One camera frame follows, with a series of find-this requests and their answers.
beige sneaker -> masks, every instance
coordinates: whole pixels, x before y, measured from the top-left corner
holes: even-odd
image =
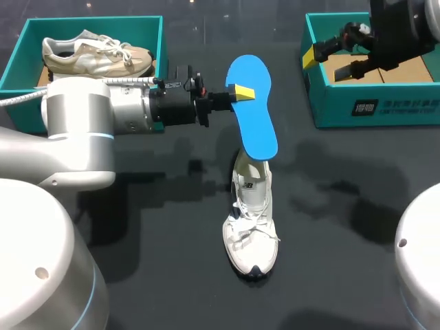
[[[43,40],[43,60],[54,80],[65,76],[137,78],[154,70],[153,54],[144,48],[87,30],[71,40]]]

robotic arm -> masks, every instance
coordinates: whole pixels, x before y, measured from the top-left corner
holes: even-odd
[[[314,43],[302,58],[308,69],[325,62],[340,50],[353,51],[360,45],[368,59],[353,61],[335,71],[335,81],[361,79],[374,69],[394,69],[400,63],[427,54],[440,42],[439,0],[370,0],[371,29],[365,24],[347,23],[338,36]]]
[[[196,121],[208,127],[211,111],[231,111],[231,102],[239,98],[235,85],[227,92],[208,93],[201,75],[193,76],[191,67],[183,66],[165,82],[64,78],[34,95],[0,100],[0,106],[41,95],[47,138],[0,128],[0,154],[7,155],[0,173],[50,190],[110,186],[116,176],[115,135],[162,132],[166,126]]]

white sneaker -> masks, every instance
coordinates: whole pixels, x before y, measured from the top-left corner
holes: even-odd
[[[279,239],[272,219],[272,173],[240,151],[232,174],[232,211],[223,225],[223,241],[236,269],[258,278],[274,266]]]
[[[147,49],[87,30],[70,40],[44,38],[43,60],[55,78],[137,78],[153,69]]]

white shoelace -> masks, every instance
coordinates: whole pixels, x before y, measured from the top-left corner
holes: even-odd
[[[98,49],[98,53],[110,53],[113,56],[122,56],[122,60],[125,64],[131,65],[131,53],[124,49],[126,46],[131,46],[129,43],[121,43],[119,40],[112,39],[104,34],[100,35],[104,39],[104,48]]]
[[[230,217],[230,224],[232,226],[233,231],[233,241],[239,242],[243,236],[250,234],[251,232],[258,230],[259,232],[262,232],[263,234],[266,234],[271,239],[276,239],[277,241],[280,241],[280,239],[276,235],[272,235],[265,229],[265,226],[268,224],[267,218],[262,218],[264,212],[267,210],[267,207],[269,206],[268,200],[265,200],[263,209],[258,212],[253,212],[252,214],[248,210],[248,207],[241,201],[241,199],[238,197],[237,202],[235,203],[241,212],[240,218],[238,220],[231,219]]]

teal shoe box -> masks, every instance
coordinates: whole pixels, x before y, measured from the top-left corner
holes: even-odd
[[[349,21],[370,25],[368,12],[307,14],[300,50],[301,65],[303,55],[313,43],[335,36]],[[316,127],[440,124],[440,48],[422,56],[419,61],[424,63],[423,70],[429,77],[424,82],[332,83],[324,63],[303,70]],[[420,70],[413,70],[405,71],[404,75],[420,74]],[[380,73],[382,76],[388,74],[378,70],[377,75]]]
[[[167,77],[168,54],[161,16],[28,19],[0,80],[0,99],[36,91],[34,87],[43,70],[41,43],[45,37],[67,40],[78,36],[83,30],[151,50],[156,57],[155,75]],[[40,103],[41,99],[37,99],[6,109],[18,131],[46,132]]]

